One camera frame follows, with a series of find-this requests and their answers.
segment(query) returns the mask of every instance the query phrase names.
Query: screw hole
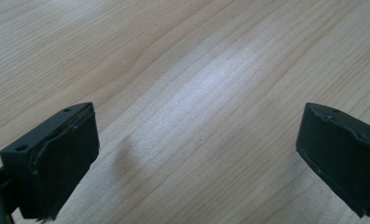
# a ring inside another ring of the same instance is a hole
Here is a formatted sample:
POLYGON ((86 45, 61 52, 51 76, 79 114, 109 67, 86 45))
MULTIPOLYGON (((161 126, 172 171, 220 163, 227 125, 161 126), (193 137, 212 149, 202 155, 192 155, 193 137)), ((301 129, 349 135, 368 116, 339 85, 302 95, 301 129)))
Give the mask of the screw hole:
POLYGON ((16 151, 24 151, 25 149, 27 149, 28 148, 28 146, 26 146, 26 145, 22 145, 22 146, 19 146, 19 147, 16 147, 16 151))

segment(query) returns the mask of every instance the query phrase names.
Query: dark bracket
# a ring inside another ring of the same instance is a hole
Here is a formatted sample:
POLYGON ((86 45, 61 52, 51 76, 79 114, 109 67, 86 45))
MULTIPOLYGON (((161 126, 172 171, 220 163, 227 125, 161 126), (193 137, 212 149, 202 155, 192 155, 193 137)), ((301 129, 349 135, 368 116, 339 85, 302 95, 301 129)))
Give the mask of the dark bracket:
POLYGON ((59 111, 0 151, 0 224, 55 219, 96 160, 98 131, 92 103, 59 111))
POLYGON ((296 148, 359 217, 370 217, 370 125, 337 109, 308 103, 296 148))

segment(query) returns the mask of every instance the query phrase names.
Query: wood grain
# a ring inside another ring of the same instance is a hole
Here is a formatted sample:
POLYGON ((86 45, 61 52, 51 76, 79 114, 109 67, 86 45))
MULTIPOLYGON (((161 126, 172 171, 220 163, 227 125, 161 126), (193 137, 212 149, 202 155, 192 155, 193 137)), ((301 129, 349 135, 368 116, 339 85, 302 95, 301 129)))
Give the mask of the wood grain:
POLYGON ((370 123, 370 1, 0 1, 0 149, 86 101, 55 223, 370 223, 295 152, 306 102, 370 123))

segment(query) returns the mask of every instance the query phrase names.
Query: black plastic block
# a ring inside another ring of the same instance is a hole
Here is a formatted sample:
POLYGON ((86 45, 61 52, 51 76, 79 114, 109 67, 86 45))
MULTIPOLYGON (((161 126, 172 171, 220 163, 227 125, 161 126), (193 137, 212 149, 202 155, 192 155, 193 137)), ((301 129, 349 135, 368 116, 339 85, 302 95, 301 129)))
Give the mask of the black plastic block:
POLYGON ((308 103, 296 148, 359 217, 370 217, 370 125, 337 109, 308 103))
POLYGON ((17 184, 25 218, 55 219, 98 156, 92 103, 73 105, 3 150, 7 175, 17 184))

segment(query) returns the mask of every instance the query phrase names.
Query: light wooden surface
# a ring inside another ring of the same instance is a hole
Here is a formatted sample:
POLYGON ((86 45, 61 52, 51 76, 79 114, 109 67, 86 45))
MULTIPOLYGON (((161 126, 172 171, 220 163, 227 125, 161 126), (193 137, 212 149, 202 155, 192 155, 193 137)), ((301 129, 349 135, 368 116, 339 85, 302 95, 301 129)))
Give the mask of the light wooden surface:
POLYGON ((54 223, 370 223, 295 152, 306 102, 370 123, 370 1, 0 1, 0 149, 87 101, 54 223))

